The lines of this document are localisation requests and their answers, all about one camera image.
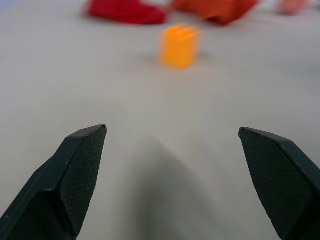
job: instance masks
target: red object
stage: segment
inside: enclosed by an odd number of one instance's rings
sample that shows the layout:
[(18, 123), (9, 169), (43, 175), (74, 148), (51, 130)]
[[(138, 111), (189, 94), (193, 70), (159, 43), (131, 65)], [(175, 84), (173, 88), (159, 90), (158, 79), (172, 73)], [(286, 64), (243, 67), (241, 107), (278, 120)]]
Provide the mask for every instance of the red object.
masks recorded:
[(139, 0), (90, 0), (87, 14), (126, 24), (162, 24), (167, 14)]
[(307, 3), (307, 0), (280, 0), (278, 8), (282, 14), (296, 15), (306, 7)]
[(228, 25), (246, 14), (257, 0), (174, 0), (172, 6), (196, 14), (203, 20)]

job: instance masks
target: toy block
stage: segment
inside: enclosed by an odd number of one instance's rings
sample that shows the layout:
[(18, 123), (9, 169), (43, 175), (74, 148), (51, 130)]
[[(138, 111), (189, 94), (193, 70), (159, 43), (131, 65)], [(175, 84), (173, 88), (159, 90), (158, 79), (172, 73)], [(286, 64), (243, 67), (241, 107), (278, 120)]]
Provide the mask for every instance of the toy block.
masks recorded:
[(192, 65), (196, 60), (198, 33), (193, 27), (176, 25), (162, 35), (161, 62), (178, 69)]

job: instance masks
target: yellow block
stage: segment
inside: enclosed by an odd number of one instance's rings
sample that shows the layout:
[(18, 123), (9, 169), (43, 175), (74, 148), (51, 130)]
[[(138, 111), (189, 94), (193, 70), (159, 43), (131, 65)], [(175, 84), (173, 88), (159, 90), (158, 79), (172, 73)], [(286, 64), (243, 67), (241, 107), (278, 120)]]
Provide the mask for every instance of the yellow block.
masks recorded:
[(186, 68), (196, 59), (198, 33), (193, 27), (176, 25), (162, 35), (161, 62), (179, 69)]

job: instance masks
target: gray surface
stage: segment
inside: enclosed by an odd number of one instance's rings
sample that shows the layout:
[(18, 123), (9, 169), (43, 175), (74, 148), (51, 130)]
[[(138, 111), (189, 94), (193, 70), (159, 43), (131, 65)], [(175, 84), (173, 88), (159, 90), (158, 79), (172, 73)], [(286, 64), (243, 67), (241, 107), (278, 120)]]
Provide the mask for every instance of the gray surface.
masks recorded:
[[(118, 25), (82, 18), (82, 7), (25, 0), (0, 13), (0, 214), (65, 136), (107, 124), (79, 240), (135, 238), (122, 194), (147, 135), (201, 182), (231, 232), (214, 239), (278, 239), (238, 129), (289, 138), (320, 165), (319, 12), (284, 17), (262, 6), (219, 28), (179, 13), (167, 25)], [(174, 71), (157, 64), (159, 34), (180, 22), (198, 26), (202, 40), (196, 65)]]

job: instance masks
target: pink object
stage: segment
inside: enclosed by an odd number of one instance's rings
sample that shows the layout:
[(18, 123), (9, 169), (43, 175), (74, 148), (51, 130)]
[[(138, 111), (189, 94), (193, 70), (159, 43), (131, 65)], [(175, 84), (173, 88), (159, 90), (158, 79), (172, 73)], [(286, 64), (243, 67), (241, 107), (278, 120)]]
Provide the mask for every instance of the pink object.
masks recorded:
[(278, 10), (282, 14), (296, 15), (302, 11), (308, 0), (279, 0)]

